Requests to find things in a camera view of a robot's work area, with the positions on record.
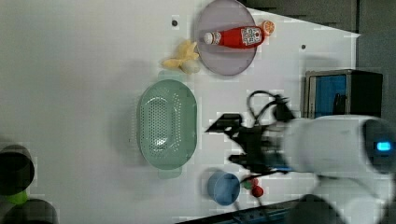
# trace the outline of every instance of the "small red object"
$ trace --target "small red object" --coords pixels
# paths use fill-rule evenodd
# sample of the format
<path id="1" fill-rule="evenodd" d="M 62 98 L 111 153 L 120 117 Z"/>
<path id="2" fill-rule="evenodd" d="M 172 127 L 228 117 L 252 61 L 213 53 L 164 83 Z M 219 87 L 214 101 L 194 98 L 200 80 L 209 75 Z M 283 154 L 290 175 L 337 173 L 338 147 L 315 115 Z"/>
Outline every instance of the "small red object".
<path id="1" fill-rule="evenodd" d="M 250 182 L 253 185 L 253 187 L 259 185 L 259 180 L 257 178 L 254 178 L 254 179 L 250 180 Z"/>
<path id="2" fill-rule="evenodd" d="M 256 198 L 260 198 L 264 194 L 264 190 L 260 186 L 254 186 L 251 194 Z"/>
<path id="3" fill-rule="evenodd" d="M 220 45 L 232 49 L 252 49 L 259 46 L 265 38 L 260 26 L 241 26 L 227 31 L 205 34 L 206 44 Z"/>

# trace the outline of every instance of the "blue cup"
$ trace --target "blue cup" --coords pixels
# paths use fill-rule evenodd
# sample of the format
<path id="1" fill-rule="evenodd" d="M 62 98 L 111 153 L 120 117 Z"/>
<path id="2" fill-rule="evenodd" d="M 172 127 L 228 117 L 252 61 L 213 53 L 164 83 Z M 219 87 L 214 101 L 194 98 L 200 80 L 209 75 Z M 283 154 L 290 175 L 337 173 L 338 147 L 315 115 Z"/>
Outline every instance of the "blue cup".
<path id="1" fill-rule="evenodd" d="M 240 189 L 238 177 L 223 171 L 216 171 L 207 182 L 207 193 L 216 203 L 222 206 L 235 202 Z"/>

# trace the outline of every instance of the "white robot body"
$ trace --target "white robot body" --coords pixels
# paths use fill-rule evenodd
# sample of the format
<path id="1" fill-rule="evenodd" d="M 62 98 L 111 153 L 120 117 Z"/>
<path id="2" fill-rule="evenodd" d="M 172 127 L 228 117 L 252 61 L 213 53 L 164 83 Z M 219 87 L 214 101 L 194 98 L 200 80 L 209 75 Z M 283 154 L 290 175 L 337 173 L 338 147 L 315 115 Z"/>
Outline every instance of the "white robot body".
<path id="1" fill-rule="evenodd" d="M 394 197 L 395 139 L 386 122 L 352 115 L 295 119 L 283 134 L 286 164 L 294 172 L 320 176 L 313 195 L 345 223 L 380 220 Z"/>

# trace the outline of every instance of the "green basket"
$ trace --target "green basket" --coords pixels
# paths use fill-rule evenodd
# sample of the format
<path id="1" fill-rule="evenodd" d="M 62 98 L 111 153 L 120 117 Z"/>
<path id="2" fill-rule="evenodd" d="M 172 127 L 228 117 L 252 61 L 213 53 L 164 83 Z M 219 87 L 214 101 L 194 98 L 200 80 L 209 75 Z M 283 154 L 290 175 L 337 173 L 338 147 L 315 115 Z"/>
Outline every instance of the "green basket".
<path id="1" fill-rule="evenodd" d="M 180 81 L 161 80 L 143 93 L 137 116 L 137 143 L 145 159 L 160 170 L 160 177 L 179 176 L 197 144 L 197 104 L 191 90 Z"/>

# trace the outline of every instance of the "blue light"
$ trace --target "blue light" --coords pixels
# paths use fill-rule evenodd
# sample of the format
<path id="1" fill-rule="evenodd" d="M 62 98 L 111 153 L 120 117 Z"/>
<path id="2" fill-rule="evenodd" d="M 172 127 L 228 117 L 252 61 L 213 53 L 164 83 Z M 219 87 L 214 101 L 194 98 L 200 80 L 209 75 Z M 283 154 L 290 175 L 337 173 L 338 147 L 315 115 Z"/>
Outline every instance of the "blue light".
<path id="1" fill-rule="evenodd" d="M 379 151 L 389 151 L 392 149 L 390 142 L 379 142 L 376 144 L 376 149 Z"/>

